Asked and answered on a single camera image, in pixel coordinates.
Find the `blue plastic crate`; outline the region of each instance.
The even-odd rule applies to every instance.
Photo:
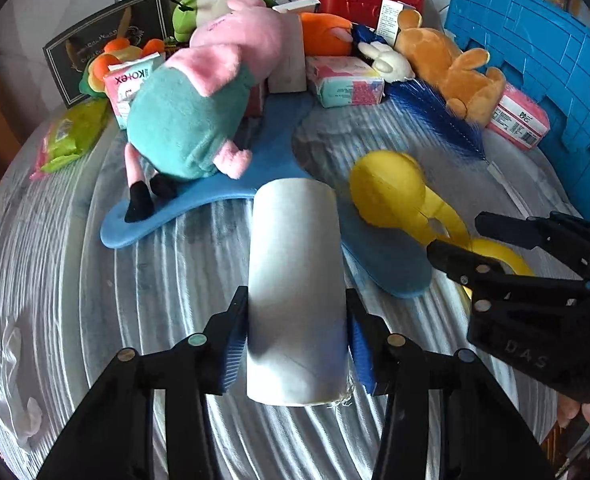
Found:
[[[539,147],[590,220],[590,29],[545,0],[450,0],[446,28],[548,113]]]

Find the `tissue pack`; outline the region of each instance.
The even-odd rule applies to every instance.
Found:
[[[308,56],[306,76],[324,108],[376,105],[384,93],[379,73],[356,57]]]
[[[508,83],[488,129],[526,151],[535,148],[550,131],[550,120],[542,107]]]

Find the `pink package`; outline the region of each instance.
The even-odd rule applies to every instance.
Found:
[[[550,121],[536,102],[507,84],[488,128],[526,151],[537,146],[550,131]]]
[[[48,175],[42,171],[42,166],[45,165],[49,160],[49,136],[51,131],[46,133],[46,136],[42,139],[40,147],[37,150],[37,159],[35,160],[34,172],[29,177],[30,180],[40,180],[41,178]]]

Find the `white tissue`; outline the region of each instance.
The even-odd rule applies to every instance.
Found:
[[[253,202],[246,394],[274,406],[344,399],[346,287],[335,193],[274,180]]]
[[[11,317],[0,334],[0,422],[19,447],[31,451],[28,439],[40,429],[42,410],[33,397],[22,406],[16,383],[22,335]]]

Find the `george pig plush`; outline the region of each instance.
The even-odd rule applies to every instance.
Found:
[[[281,15],[263,0],[229,0],[232,10],[198,27],[179,50],[144,81],[128,117],[125,148],[130,188],[127,222],[153,214],[140,156],[155,168],[150,189],[177,195],[177,183],[221,171],[240,178],[251,152],[232,139],[251,88],[281,60]]]

